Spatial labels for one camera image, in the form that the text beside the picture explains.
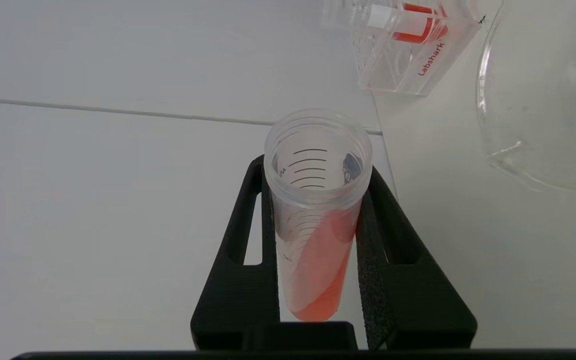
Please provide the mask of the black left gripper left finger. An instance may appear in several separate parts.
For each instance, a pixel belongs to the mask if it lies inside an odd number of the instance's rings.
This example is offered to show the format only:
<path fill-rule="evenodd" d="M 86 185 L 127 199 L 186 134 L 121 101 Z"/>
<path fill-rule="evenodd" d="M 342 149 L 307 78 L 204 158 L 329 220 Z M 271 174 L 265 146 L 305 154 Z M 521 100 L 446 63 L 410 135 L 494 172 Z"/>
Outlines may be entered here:
<path fill-rule="evenodd" d="M 243 348 L 253 326 L 281 320 L 274 212 L 263 155 L 247 167 L 221 245 L 190 319 L 196 350 Z M 256 199 L 261 198 L 262 260 L 246 265 Z"/>

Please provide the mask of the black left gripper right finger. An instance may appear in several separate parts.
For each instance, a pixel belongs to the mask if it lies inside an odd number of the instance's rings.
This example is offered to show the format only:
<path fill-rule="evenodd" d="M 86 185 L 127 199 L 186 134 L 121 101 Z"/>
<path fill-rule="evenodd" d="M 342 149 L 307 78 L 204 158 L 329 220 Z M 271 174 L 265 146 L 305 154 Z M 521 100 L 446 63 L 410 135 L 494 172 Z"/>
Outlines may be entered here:
<path fill-rule="evenodd" d="M 355 238 L 370 350 L 471 347 L 477 319 L 377 169 L 362 198 Z"/>

